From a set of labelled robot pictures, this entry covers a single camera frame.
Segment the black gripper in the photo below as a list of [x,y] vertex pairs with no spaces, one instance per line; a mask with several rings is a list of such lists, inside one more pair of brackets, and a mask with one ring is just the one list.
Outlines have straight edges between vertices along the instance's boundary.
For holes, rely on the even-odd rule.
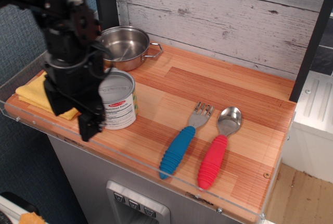
[[74,63],[60,60],[46,52],[44,89],[56,116],[79,115],[79,132],[88,142],[105,126],[105,109],[99,95],[99,85],[105,77],[103,55],[100,51],[81,52]]

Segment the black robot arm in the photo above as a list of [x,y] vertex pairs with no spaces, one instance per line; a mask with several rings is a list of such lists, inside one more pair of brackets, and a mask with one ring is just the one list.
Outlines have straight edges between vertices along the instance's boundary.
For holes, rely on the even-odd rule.
[[85,0],[1,0],[1,6],[29,9],[47,45],[44,90],[55,115],[80,113],[79,133],[88,141],[103,129],[105,110],[98,93],[105,78],[99,23]]

